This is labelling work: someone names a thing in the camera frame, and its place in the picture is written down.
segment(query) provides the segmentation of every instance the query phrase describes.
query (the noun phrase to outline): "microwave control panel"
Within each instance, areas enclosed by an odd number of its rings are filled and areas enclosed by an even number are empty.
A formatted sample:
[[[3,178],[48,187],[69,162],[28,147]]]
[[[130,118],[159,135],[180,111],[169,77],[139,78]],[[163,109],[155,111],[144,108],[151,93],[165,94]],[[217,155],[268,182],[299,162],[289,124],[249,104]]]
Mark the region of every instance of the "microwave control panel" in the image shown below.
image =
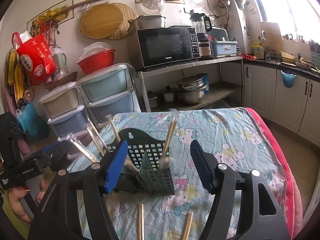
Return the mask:
[[[191,41],[192,58],[200,58],[199,44],[198,44],[196,30],[195,28],[188,28],[188,30],[189,30],[190,41]]]

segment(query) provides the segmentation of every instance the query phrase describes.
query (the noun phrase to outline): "blue gripper pad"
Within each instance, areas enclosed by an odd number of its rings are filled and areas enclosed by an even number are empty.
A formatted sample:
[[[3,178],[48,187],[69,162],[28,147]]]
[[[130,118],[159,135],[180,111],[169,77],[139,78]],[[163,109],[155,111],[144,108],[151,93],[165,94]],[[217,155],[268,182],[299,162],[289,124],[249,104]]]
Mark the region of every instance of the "blue gripper pad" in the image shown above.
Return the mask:
[[[128,142],[121,140],[116,155],[107,170],[106,183],[104,184],[104,189],[107,193],[110,193],[116,187],[127,154]]]
[[[204,158],[204,155],[211,155],[213,157],[212,160],[214,162],[214,165],[217,165],[218,162],[212,154],[206,153],[202,150],[197,140],[193,140],[191,142],[190,153],[191,153],[193,163],[196,166],[202,186],[204,187],[204,189],[206,189],[210,193],[214,189],[213,174],[212,174],[214,170],[211,171],[207,163],[207,160]]]

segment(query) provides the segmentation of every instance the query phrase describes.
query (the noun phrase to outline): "microwave door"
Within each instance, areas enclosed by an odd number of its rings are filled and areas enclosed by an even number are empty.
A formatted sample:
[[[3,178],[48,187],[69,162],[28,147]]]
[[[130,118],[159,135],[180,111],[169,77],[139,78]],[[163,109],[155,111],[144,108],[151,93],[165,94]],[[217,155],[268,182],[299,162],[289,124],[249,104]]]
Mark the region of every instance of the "microwave door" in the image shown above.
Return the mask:
[[[192,58],[187,28],[157,28],[137,32],[144,67]]]

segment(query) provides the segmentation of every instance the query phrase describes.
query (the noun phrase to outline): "black microwave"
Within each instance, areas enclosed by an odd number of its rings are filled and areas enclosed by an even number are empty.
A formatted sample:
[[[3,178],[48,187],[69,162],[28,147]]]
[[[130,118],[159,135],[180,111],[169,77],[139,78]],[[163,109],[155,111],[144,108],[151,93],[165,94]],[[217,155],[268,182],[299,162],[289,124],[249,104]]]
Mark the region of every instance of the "black microwave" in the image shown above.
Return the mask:
[[[136,69],[200,58],[196,31],[189,27],[137,30],[129,37],[128,50]]]

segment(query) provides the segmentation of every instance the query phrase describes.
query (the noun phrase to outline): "stacked pot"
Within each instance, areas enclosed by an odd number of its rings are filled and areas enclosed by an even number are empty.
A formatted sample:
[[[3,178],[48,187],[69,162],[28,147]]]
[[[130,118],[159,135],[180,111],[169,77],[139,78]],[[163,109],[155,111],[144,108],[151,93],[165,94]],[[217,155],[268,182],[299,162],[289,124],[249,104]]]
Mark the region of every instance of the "stacked pot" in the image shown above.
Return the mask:
[[[200,76],[191,76],[177,82],[181,100],[190,105],[199,104],[204,98],[207,84]]]

